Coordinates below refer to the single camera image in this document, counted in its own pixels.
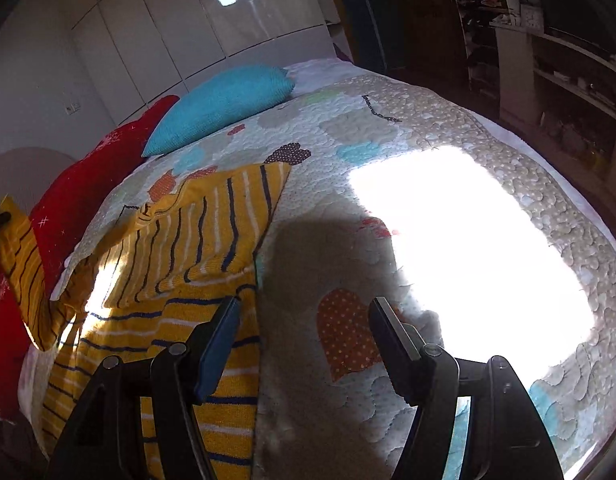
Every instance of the brown polka dot heart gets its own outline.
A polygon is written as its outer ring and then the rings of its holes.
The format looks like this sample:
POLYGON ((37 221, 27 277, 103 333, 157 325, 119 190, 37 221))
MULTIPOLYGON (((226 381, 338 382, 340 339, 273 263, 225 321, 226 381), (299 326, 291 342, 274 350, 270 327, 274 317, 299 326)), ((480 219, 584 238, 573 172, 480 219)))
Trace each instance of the brown polka dot heart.
POLYGON ((271 162, 287 162, 291 166, 301 164, 312 153, 310 150, 300 150, 301 145, 299 142, 290 142, 284 144, 281 148, 277 148, 264 160, 264 164, 270 164, 271 162))
POLYGON ((333 382, 381 361, 368 325, 368 306, 350 290, 336 288, 322 298, 317 332, 333 382))
POLYGON ((172 170, 169 170, 168 173, 159 177, 158 181, 148 190, 150 200, 152 200, 152 202, 158 202, 158 200, 172 191, 176 184, 177 180, 172 176, 172 170))

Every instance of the black clamp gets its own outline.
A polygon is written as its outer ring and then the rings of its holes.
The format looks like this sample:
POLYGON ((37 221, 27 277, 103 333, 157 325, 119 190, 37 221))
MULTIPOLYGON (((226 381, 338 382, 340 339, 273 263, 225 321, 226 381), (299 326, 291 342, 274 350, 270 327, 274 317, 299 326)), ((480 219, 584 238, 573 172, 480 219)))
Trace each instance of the black clamp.
MULTIPOLYGON (((459 480, 563 480, 546 428, 503 357, 455 359, 401 323, 384 298, 369 310, 370 329, 395 392, 418 406, 393 480, 440 480, 458 397, 471 397, 459 480)), ((108 356, 68 419, 46 480, 147 480, 140 397, 152 397, 167 480, 216 480, 192 406, 216 389, 239 325, 239 302, 225 298, 211 321, 153 359, 108 356)))
POLYGON ((395 393, 418 406, 392 480, 443 477, 458 397, 470 397, 459 480, 563 480, 546 428, 506 359, 453 358, 401 323, 385 298, 373 300, 368 317, 395 393))
POLYGON ((185 343, 155 358, 106 357, 68 419, 45 475, 63 480, 147 480, 140 397, 152 397, 168 480, 215 480, 192 406, 216 390, 239 327, 239 301, 223 300, 185 343))

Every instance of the red pillow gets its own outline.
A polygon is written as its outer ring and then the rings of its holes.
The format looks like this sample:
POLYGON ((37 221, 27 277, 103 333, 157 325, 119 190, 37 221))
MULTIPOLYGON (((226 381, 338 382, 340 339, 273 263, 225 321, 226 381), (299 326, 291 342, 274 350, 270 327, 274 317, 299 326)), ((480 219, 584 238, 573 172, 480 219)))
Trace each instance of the red pillow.
POLYGON ((48 295, 99 206, 142 163, 148 138, 177 101, 174 95, 163 97, 140 119, 105 136, 85 158, 63 171, 30 211, 48 295))
POLYGON ((11 420, 19 410, 16 391, 29 346, 30 336, 0 264, 0 418, 11 420))
MULTIPOLYGON (((177 96, 163 97, 138 120, 105 136, 83 160, 57 177, 30 212, 48 296, 63 262, 105 197, 142 163, 148 138, 178 100, 177 96)), ((0 265, 0 418, 11 420, 18 412, 19 375, 29 346, 30 337, 0 265)))

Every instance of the bed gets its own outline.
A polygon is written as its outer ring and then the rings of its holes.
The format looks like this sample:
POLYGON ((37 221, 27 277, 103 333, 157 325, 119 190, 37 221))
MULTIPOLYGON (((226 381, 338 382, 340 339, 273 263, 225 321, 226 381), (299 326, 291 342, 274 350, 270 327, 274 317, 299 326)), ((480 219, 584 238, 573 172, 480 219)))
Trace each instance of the bed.
MULTIPOLYGON (((192 174, 288 162, 256 259, 253 477, 389 478, 414 408, 365 333, 357 362, 324 343, 334 312, 355 319, 374 296, 454 356, 505 356, 573 476, 616 427, 616 240, 601 218, 514 134, 430 90, 335 59, 288 70, 290 101, 150 158, 113 190, 53 296, 132 208, 192 174)), ((42 448, 52 360, 31 349, 19 387, 42 448)), ((447 479, 468 413, 460 400, 447 479)))

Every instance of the shelving unit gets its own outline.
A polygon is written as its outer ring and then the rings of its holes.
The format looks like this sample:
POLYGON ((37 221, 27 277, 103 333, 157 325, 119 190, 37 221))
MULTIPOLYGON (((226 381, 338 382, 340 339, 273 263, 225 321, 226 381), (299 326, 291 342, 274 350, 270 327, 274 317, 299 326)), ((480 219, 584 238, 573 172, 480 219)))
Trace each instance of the shelving unit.
POLYGON ((499 54, 499 117, 616 215, 616 107, 574 83, 581 79, 582 86, 616 103, 616 66, 563 38, 491 25, 499 54), (544 112, 553 119, 541 128, 544 112))
MULTIPOLYGON (((507 12, 507 9, 501 9, 497 7, 474 7, 474 8, 466 8, 462 5, 459 0, 454 0, 454 3, 457 8, 457 12, 459 14, 459 20, 461 21, 461 28, 464 33, 464 43, 466 47, 466 59, 469 60, 470 56, 477 49, 485 49, 491 51, 493 56, 497 55, 497 47, 496 45, 491 44, 483 44, 478 43, 474 39, 474 34, 466 30, 465 22, 466 17, 472 11, 477 12, 488 12, 494 18, 498 14, 502 14, 507 12)), ((499 74, 498 67, 495 64, 487 63, 484 61, 478 61, 475 65, 471 65, 469 62, 467 64, 467 72, 468 72, 468 84, 471 91, 476 92, 482 96, 487 97, 490 100, 498 101, 499 100, 499 74)))
POLYGON ((543 70, 539 70, 537 67, 535 67, 534 73, 536 73, 537 75, 543 77, 544 79, 547 79, 548 81, 551 81, 551 82, 555 83, 555 85, 558 85, 558 86, 562 87, 563 89, 566 89, 568 92, 570 92, 572 94, 575 94, 576 96, 582 98, 584 101, 589 102, 594 107, 599 108, 601 111, 603 111, 603 113, 609 115, 610 117, 612 117, 616 121, 616 112, 612 108, 609 108, 608 106, 606 106, 602 102, 598 101, 594 97, 591 97, 590 95, 586 94, 578 86, 575 86, 575 85, 570 84, 570 83, 566 83, 565 81, 562 81, 561 79, 559 79, 558 77, 553 76, 552 74, 544 72, 543 70))

